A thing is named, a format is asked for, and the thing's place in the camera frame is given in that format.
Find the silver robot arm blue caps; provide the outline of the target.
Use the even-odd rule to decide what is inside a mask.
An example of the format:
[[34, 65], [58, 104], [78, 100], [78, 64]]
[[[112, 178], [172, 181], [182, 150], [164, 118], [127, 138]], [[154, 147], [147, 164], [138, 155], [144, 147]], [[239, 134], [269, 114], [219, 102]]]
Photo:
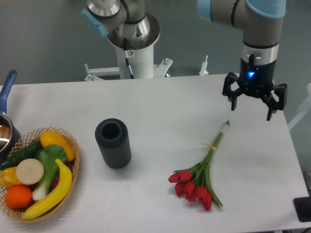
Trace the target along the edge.
[[[267, 105], [267, 118], [283, 110], [287, 85], [273, 83], [277, 51], [286, 13], [284, 0], [199, 0], [198, 15], [210, 22], [243, 32], [240, 73], [228, 73], [222, 94], [237, 106], [237, 98], [247, 95]], [[152, 49], [160, 35], [158, 21], [146, 12], [143, 0], [89, 0], [81, 11], [90, 30], [107, 37], [118, 54], [122, 79], [152, 78], [152, 55], [140, 55]]]

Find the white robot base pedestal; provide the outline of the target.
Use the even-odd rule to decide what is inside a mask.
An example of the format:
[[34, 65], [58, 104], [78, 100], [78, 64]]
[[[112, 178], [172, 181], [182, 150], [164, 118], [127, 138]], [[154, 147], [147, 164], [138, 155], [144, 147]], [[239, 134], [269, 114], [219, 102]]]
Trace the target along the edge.
[[154, 77], [154, 44], [159, 35], [159, 23], [149, 13], [140, 22], [123, 23], [108, 35], [116, 51], [121, 79]]

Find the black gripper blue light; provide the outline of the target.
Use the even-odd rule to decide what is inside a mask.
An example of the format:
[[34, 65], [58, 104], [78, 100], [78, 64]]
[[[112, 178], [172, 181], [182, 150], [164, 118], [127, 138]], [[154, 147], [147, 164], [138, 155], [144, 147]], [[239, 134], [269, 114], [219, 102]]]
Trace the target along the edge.
[[[240, 76], [230, 72], [224, 80], [222, 95], [231, 102], [231, 110], [237, 107], [237, 98], [242, 94], [247, 96], [260, 98], [268, 107], [266, 120], [270, 121], [272, 115], [277, 110], [284, 110], [287, 103], [288, 86], [285, 83], [272, 84], [276, 61], [269, 64], [257, 66], [255, 59], [251, 59], [253, 63], [241, 59]], [[238, 88], [232, 90], [231, 86], [236, 83]]]

